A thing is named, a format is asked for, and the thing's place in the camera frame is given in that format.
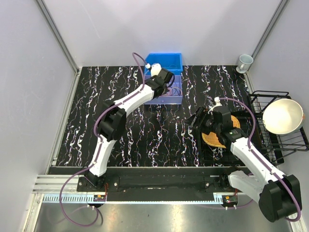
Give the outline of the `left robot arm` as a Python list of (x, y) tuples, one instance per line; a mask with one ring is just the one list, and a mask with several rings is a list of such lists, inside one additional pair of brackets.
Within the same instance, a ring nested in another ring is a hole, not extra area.
[(93, 191), (104, 187), (102, 176), (107, 171), (107, 163), (114, 144), (126, 129), (126, 119), (135, 109), (154, 98), (164, 95), (175, 75), (163, 68), (151, 68), (151, 77), (144, 80), (136, 90), (116, 101), (105, 101), (103, 112), (94, 125), (97, 145), (91, 163), (84, 173), (87, 185)]

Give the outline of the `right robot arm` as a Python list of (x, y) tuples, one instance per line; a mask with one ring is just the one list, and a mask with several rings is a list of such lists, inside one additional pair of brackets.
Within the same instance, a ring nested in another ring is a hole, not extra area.
[(298, 221), (302, 202), (300, 183), (273, 166), (251, 143), (248, 135), (234, 126), (230, 110), (216, 106), (212, 112), (199, 107), (186, 123), (200, 133), (216, 134), (220, 144), (237, 156), (253, 174), (233, 171), (219, 179), (223, 191), (238, 189), (258, 203), (264, 217), (274, 222), (281, 218)]

